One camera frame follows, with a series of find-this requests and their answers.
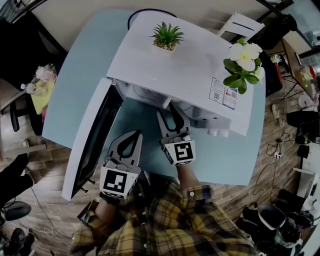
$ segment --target microwave door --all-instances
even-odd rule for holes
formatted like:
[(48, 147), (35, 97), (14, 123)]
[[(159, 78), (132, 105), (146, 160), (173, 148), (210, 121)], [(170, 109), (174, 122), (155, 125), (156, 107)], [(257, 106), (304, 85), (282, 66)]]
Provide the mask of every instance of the microwave door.
[(94, 174), (123, 102), (111, 83), (108, 78), (101, 79), (76, 134), (62, 189), (62, 197), (69, 201)]

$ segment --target qr code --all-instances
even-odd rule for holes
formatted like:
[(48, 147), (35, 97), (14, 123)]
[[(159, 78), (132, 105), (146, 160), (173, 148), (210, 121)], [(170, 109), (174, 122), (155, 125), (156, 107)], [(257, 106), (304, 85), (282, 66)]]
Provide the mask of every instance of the qr code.
[(220, 97), (220, 94), (215, 92), (213, 98), (216, 100), (219, 100), (219, 97)]

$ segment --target white appliance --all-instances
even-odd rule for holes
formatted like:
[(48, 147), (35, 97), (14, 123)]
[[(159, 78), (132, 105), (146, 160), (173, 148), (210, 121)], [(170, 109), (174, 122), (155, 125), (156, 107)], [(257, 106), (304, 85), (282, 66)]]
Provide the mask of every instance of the white appliance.
[[(179, 26), (184, 41), (163, 54), (153, 46), (153, 28)], [(62, 196), (70, 200), (94, 174), (104, 143), (125, 98), (163, 107), (170, 100), (213, 136), (247, 135), (253, 85), (240, 95), (223, 85), (230, 43), (192, 23), (146, 11), (138, 15), (106, 70), (83, 116), (70, 155)]]

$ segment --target floor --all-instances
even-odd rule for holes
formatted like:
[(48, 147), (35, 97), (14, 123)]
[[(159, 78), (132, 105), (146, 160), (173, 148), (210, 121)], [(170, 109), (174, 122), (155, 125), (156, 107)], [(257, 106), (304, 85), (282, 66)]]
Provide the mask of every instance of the floor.
[[(284, 142), (282, 145), (282, 158), (276, 164), (272, 164), (275, 162), (275, 158), (266, 154), (268, 144), (275, 145), (276, 139), (284, 132), (288, 133), (292, 140), (294, 139), (296, 128), (286, 125), (285, 129), (280, 129), (279, 123), (274, 120), (271, 113), (272, 103), (277, 103), (281, 111), (285, 113), (298, 110), (297, 96), (281, 101), (281, 97), (283, 97), (285, 91), (289, 91), (291, 86), (290, 83), (284, 84), (281, 91), (266, 99), (263, 134), (249, 186), (212, 184), (216, 203), (225, 210), (232, 220), (236, 220), (240, 216), (244, 206), (253, 207), (254, 202), (257, 200), (259, 205), (263, 202), (270, 202), (276, 197), (280, 189), (286, 188), (294, 192), (297, 187), (299, 176), (293, 171), (293, 167), (299, 166), (300, 163), (300, 159), (297, 156), (298, 146), (291, 142)], [(30, 163), (28, 167), (34, 173), (38, 173), (39, 178), (41, 178), (33, 186), (33, 190), (44, 212), (59, 230), (59, 234), (56, 235), (57, 238), (50, 238), (50, 234), (44, 233), (44, 228), (51, 230), (52, 227), (43, 210), (39, 207), (31, 189), (17, 197), (17, 200), (31, 205), (31, 213), (18, 221), (6, 222), (2, 230), (9, 235), (15, 228), (22, 228), (27, 231), (26, 228), (30, 227), (37, 236), (37, 240), (33, 245), (37, 255), (50, 256), (49, 250), (52, 250), (55, 256), (65, 256), (69, 251), (69, 246), (65, 244), (72, 243), (69, 238), (80, 226), (77, 215), (88, 202), (97, 198), (99, 193), (98, 185), (86, 184), (84, 188), (88, 190), (88, 193), (80, 191), (71, 202), (64, 200), (61, 197), (61, 193), (71, 150), (40, 136), (35, 136), (31, 129), (30, 121), (25, 116), (19, 118), (20, 130), (13, 132), (8, 111), (7, 109), (4, 115), (0, 116), (2, 144), (5, 151), (21, 147), (25, 138), (29, 139), (31, 146), (43, 142), (47, 144), (47, 149), (33, 152), (29, 155)], [(282, 139), (287, 141), (288, 135), (285, 134)], [(272, 153), (272, 151), (273, 148), (269, 147), (268, 154)], [(11, 161), (11, 159), (4, 159), (3, 162), (0, 162), (0, 171), (8, 166)], [(257, 182), (262, 169), (269, 164), (271, 165), (264, 170)], [(257, 188), (255, 191), (258, 191), (258, 193), (254, 195), (256, 182)]]

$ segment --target yellow plaid shirt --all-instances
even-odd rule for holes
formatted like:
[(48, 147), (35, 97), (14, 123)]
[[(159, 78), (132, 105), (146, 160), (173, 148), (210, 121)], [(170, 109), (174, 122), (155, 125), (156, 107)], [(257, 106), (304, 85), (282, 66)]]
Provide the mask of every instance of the yellow plaid shirt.
[(120, 203), (112, 226), (89, 210), (74, 236), (72, 256), (96, 249), (98, 256), (116, 255), (258, 255), (252, 243), (213, 202), (209, 185), (188, 188), (166, 182), (152, 193), (138, 182)]

